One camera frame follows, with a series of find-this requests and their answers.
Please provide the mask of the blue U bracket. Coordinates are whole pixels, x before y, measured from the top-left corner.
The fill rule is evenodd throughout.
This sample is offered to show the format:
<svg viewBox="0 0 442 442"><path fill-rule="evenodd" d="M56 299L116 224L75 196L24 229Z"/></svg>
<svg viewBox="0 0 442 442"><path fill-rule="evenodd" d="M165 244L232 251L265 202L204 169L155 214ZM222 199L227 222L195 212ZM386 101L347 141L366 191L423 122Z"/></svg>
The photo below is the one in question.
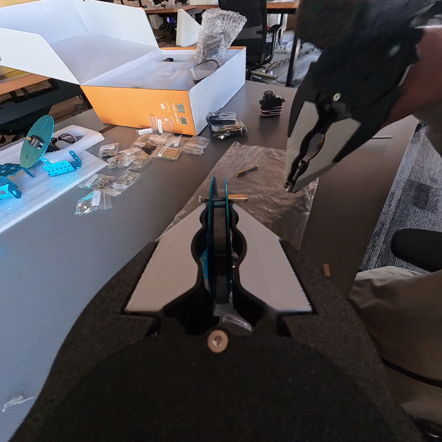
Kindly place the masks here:
<svg viewBox="0 0 442 442"><path fill-rule="evenodd" d="M0 201L6 201L10 198L21 198L22 192L6 177L0 177Z"/></svg>

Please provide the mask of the wooden table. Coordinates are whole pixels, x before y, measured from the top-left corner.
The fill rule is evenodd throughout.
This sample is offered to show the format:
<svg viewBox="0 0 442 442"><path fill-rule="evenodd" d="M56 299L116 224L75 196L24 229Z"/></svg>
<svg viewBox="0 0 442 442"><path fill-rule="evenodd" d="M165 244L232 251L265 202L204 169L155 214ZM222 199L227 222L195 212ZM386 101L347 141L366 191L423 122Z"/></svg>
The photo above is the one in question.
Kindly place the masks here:
<svg viewBox="0 0 442 442"><path fill-rule="evenodd" d="M11 101L1 104L1 122L6 122L26 114L51 107L75 96L83 94L81 87L62 80L55 80L42 75L27 74L1 80L1 95L30 89L43 82L45 89L24 93L23 96L13 97Z"/></svg>

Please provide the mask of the person's beige jacket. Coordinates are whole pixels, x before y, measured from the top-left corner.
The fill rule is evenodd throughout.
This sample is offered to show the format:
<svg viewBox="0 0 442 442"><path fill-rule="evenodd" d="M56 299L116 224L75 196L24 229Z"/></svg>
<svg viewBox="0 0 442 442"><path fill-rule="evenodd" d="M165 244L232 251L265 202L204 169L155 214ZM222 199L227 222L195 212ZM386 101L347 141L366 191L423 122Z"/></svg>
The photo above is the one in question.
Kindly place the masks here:
<svg viewBox="0 0 442 442"><path fill-rule="evenodd" d="M427 441L441 441L441 270L362 271L347 299L376 345L398 402Z"/></svg>

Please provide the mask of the black servo motor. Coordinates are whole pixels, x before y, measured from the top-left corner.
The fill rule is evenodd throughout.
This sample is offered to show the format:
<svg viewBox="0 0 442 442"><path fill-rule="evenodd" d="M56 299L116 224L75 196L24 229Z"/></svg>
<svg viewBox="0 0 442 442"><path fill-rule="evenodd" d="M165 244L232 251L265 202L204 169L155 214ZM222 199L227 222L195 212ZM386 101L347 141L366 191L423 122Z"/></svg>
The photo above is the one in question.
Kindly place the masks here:
<svg viewBox="0 0 442 442"><path fill-rule="evenodd" d="M271 90L264 91L263 97L259 101L261 105L260 117L279 117L281 115L284 102L284 97L274 94L274 92Z"/></svg>

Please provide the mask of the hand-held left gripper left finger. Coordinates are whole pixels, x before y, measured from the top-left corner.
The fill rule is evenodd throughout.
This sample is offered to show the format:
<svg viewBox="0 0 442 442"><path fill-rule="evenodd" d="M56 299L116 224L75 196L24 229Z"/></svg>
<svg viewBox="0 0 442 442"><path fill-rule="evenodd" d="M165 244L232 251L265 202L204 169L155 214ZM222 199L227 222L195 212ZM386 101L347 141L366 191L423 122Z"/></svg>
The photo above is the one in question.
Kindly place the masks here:
<svg viewBox="0 0 442 442"><path fill-rule="evenodd" d="M203 278L207 208L199 206L161 235L125 314L175 318L187 334L215 326L213 297Z"/></svg>

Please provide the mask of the blue perforated bracket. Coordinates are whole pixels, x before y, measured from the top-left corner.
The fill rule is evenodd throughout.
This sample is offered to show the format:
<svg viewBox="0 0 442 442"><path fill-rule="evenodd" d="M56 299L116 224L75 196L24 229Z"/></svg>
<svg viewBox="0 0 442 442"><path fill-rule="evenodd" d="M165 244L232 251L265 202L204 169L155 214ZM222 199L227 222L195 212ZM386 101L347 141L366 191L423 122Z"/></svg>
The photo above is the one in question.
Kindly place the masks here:
<svg viewBox="0 0 442 442"><path fill-rule="evenodd" d="M41 158L41 162L43 163L42 168L51 177L70 173L80 169L82 161L78 155L73 150L69 150L69 155L73 158L73 161L63 160L56 163L50 163L47 158L43 157Z"/></svg>

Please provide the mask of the bubble wrap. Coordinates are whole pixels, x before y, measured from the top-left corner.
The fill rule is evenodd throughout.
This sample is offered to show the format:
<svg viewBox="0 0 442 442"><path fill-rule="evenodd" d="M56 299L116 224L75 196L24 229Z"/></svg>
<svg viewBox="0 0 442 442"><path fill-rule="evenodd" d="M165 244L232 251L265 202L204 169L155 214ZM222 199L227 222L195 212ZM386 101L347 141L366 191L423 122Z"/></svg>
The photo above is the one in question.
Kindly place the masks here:
<svg viewBox="0 0 442 442"><path fill-rule="evenodd" d="M246 22L246 17L238 12L220 8L205 10L198 35L196 62L215 59L222 63L231 43L239 35Z"/></svg>

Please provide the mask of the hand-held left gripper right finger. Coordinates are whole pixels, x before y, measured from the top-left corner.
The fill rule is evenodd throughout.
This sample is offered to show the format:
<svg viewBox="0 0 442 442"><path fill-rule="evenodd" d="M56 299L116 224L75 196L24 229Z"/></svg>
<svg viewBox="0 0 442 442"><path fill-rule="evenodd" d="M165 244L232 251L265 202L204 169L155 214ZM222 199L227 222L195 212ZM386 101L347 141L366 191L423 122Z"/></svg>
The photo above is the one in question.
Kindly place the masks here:
<svg viewBox="0 0 442 442"><path fill-rule="evenodd" d="M236 204L231 205L233 306L251 326L261 318L277 321L311 314L313 307L281 244L279 236Z"/></svg>

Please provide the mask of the pile of small parts bags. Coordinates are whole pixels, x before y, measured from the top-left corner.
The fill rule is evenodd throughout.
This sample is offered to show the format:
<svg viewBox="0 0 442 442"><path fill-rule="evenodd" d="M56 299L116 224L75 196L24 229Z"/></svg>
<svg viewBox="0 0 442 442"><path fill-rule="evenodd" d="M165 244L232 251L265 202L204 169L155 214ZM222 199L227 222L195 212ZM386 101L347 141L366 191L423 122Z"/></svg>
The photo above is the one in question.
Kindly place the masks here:
<svg viewBox="0 0 442 442"><path fill-rule="evenodd" d="M99 149L99 158L106 161L108 169L124 169L119 177L108 174L93 174L79 187L90 192L82 197L75 209L75 215L87 214L112 206L111 197L119 196L141 176L141 171L153 158L171 161L179 159L181 153L201 156L209 139L194 135L178 135L177 125L171 117L153 115L149 118L150 127L138 130L138 137L132 145L120 150L119 143L103 145Z"/></svg>

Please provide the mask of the teal oval plate with servo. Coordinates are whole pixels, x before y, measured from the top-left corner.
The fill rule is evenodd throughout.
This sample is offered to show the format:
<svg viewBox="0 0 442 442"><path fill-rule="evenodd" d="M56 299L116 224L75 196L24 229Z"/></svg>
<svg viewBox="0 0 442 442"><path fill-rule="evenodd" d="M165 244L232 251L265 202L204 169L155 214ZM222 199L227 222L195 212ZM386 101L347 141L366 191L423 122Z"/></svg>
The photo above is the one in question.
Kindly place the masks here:
<svg viewBox="0 0 442 442"><path fill-rule="evenodd" d="M21 147L21 166L30 169L44 157L53 131L54 120L50 115L42 116L32 125Z"/></svg>

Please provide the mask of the large clear plastic bag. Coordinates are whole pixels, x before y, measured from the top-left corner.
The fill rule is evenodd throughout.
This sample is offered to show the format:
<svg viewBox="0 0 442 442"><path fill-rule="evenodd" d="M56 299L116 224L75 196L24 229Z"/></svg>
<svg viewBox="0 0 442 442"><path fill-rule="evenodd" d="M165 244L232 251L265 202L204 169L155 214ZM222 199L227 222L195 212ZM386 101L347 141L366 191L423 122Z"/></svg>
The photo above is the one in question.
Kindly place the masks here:
<svg viewBox="0 0 442 442"><path fill-rule="evenodd" d="M215 176L219 197L224 196L226 178L230 195L247 195L247 202L240 203L247 213L300 250L318 179L296 193L286 192L285 161L285 150L241 145L235 141L166 230L200 205L198 197L208 196L210 180ZM254 165L259 166L256 171L236 176L237 172Z"/></svg>

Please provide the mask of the orange cardboard box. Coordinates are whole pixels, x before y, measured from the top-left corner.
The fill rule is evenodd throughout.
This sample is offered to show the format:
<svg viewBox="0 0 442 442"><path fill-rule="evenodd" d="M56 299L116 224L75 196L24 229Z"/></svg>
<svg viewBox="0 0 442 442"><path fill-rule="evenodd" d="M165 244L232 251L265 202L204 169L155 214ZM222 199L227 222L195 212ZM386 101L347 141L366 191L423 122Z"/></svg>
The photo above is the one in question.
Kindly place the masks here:
<svg viewBox="0 0 442 442"><path fill-rule="evenodd" d="M103 123L146 128L173 120L197 135L206 116L245 84L246 49L220 67L197 66L194 48L160 48L141 9L102 1L35 1L2 7L1 65L79 85Z"/></svg>

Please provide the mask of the person's right hand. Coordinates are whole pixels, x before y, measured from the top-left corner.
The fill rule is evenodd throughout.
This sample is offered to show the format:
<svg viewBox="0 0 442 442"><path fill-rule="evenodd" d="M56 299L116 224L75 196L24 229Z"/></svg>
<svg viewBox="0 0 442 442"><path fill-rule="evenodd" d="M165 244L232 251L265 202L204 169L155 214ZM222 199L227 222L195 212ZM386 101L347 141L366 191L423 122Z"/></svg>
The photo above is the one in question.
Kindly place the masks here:
<svg viewBox="0 0 442 442"><path fill-rule="evenodd" d="M417 46L418 61L412 65L385 125L427 108L442 97L442 27L427 26Z"/></svg>

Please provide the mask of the small clear plastic bag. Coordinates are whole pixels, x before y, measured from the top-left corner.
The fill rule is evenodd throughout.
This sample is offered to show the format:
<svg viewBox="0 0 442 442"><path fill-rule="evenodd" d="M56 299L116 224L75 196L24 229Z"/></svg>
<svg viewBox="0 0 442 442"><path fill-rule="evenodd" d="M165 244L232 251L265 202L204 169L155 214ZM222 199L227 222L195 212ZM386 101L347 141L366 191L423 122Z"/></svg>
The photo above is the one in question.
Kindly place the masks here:
<svg viewBox="0 0 442 442"><path fill-rule="evenodd" d="M21 404L23 404L23 403L25 403L25 402L27 402L27 401L32 400L32 399L34 399L34 396L33 396L33 395L31 395L31 396L26 396L26 395L20 394L20 395L18 395L18 396L16 396L16 397L10 399L9 401L7 401L7 402L3 405L1 412L2 412L2 413L5 413L5 412L6 412L8 409L10 409L11 407L16 406L16 405L21 405Z"/></svg>

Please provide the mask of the teal round turntable base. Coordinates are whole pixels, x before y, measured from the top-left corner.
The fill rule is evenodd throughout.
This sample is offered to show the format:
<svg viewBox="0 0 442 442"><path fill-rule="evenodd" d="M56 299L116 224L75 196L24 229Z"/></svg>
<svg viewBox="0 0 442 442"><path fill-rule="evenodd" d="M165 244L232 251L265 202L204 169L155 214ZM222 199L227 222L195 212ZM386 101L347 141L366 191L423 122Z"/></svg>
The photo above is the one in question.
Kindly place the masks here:
<svg viewBox="0 0 442 442"><path fill-rule="evenodd" d="M227 179L224 178L224 196L218 196L217 181L212 176L207 198L199 197L199 202L206 205L202 212L203 274L207 279L208 292L213 307L229 303L235 287L234 265L246 251L236 227L239 215L234 202L246 201L245 195L228 195Z"/></svg>

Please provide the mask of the black office chair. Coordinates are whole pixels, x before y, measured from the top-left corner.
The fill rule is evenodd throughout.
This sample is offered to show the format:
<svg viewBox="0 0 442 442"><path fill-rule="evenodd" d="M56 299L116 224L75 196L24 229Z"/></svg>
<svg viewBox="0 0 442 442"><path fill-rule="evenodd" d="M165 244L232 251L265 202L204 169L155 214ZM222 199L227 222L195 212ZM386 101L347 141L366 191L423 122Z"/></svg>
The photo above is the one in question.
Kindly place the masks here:
<svg viewBox="0 0 442 442"><path fill-rule="evenodd" d="M246 24L233 42L246 47L246 66L259 68L266 54L267 2L265 0L220 0L221 9L238 12L246 18Z"/></svg>

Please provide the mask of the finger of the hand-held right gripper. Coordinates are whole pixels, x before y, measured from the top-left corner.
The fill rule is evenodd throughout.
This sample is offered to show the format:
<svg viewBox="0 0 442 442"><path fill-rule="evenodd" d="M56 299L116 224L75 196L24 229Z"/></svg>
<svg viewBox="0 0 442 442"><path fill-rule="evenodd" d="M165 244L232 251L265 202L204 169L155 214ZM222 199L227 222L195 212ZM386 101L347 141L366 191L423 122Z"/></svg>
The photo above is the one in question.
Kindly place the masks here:
<svg viewBox="0 0 442 442"><path fill-rule="evenodd" d="M300 154L301 144L307 134L313 130L319 119L316 104L313 102L305 101L297 118L296 124L292 130L291 136L287 140L286 148L286 175L290 174L293 161ZM320 171L319 158L315 157L310 161L310 164L304 174L298 179L298 184L295 188L302 188L317 178Z"/></svg>
<svg viewBox="0 0 442 442"><path fill-rule="evenodd" d="M331 124L325 133L320 152L308 163L306 171L297 179L293 192L310 184L334 166L334 158L344 148L361 123L354 119L343 119Z"/></svg>

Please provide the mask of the blue angled bracket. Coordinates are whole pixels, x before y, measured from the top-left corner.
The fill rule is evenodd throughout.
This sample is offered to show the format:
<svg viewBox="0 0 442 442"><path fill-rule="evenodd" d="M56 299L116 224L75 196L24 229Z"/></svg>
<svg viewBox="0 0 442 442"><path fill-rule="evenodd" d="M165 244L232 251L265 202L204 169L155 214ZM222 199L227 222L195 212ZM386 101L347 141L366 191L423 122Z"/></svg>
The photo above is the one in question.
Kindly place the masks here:
<svg viewBox="0 0 442 442"><path fill-rule="evenodd" d="M13 176L19 173L20 171L24 171L30 177L34 178L35 176L21 164L16 163L6 163L0 165L0 176L7 178L8 176Z"/></svg>

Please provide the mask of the white computer case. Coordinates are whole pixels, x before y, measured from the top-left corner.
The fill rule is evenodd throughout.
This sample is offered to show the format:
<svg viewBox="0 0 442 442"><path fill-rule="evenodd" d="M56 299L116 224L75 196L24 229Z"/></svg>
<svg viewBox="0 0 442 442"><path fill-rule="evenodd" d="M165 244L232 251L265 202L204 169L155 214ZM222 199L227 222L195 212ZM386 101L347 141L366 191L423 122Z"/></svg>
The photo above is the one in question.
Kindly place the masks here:
<svg viewBox="0 0 442 442"><path fill-rule="evenodd" d="M201 25L185 10L177 13L176 45L194 47L197 44Z"/></svg>

